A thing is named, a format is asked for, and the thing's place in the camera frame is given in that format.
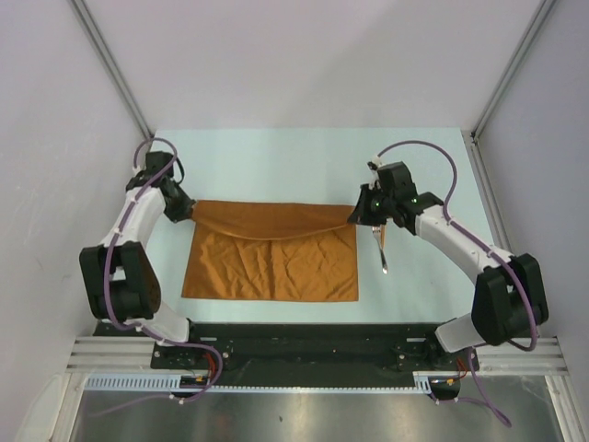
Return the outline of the orange-brown cloth napkin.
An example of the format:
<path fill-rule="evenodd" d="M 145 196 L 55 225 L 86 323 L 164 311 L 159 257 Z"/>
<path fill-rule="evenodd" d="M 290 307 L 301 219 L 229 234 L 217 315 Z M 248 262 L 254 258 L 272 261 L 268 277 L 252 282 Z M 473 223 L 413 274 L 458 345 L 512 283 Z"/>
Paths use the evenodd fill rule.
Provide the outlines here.
<path fill-rule="evenodd" d="M 182 296 L 356 302 L 356 227 L 342 204 L 200 200 Z"/>

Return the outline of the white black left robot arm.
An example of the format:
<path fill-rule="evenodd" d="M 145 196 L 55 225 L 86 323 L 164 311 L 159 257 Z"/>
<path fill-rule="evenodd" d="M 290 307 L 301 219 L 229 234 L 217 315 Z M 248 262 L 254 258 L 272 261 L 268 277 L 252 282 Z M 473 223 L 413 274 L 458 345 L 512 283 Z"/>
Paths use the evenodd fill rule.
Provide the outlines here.
<path fill-rule="evenodd" d="M 156 221 L 191 219 L 192 200 L 174 179 L 178 156 L 150 152 L 143 167 L 135 165 L 125 188 L 125 202 L 109 234 L 79 254 L 79 263 L 92 315 L 124 330 L 147 332 L 160 342 L 173 343 L 171 356 L 181 366 L 197 366 L 202 344 L 190 337 L 190 321 L 162 300 L 161 286 L 146 246 Z"/>

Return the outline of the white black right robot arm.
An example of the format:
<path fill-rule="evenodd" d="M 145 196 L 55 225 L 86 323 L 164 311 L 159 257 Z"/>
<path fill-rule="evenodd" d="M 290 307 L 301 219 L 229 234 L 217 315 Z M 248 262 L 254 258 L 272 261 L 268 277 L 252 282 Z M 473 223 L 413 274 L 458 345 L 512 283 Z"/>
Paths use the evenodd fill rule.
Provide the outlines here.
<path fill-rule="evenodd" d="M 446 369 L 459 351 L 513 343 L 524 333 L 535 343 L 538 327 L 549 318 L 537 259 L 484 243 L 451 217 L 445 201 L 419 193 L 404 163 L 374 159 L 368 167 L 374 178 L 361 186 L 349 223 L 371 227 L 380 240 L 387 222 L 393 222 L 436 247 L 474 285 L 471 311 L 436 328 L 434 340 L 424 346 L 426 362 Z"/>

